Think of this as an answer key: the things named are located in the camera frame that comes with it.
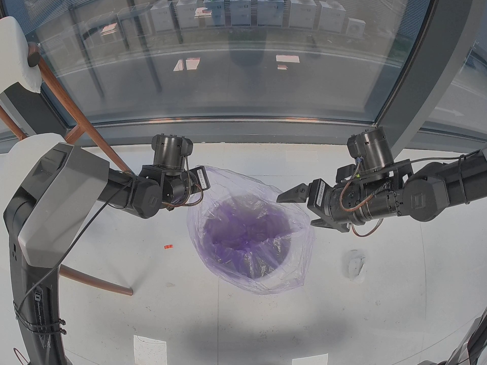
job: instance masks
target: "gray metal frame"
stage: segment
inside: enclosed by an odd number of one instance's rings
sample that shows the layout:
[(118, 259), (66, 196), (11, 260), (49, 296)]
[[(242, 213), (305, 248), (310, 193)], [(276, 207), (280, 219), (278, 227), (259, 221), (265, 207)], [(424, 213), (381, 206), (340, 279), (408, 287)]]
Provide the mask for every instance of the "gray metal frame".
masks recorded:
[[(344, 144), (352, 134), (372, 126), (383, 126), (393, 155), (403, 148), (470, 151), (482, 147), (487, 135), (471, 131), (446, 133), (422, 129), (425, 120), (441, 99), (460, 69), (475, 38), (486, 0), (432, 0), (416, 44), (398, 78), (386, 105), (375, 123), (295, 118), (204, 118), (120, 121), (96, 127), (110, 144), (150, 143), (157, 133), (190, 137), (194, 142), (257, 143), (332, 143)], [(66, 131), (67, 123), (59, 119), (45, 96), (38, 96), (44, 107), (26, 104), (22, 96), (8, 98), (23, 116), (31, 131), (42, 129)], [(28, 120), (29, 111), (37, 110)], [(0, 136), (0, 152), (15, 143), (12, 137)], [(93, 145), (82, 137), (77, 144)]]

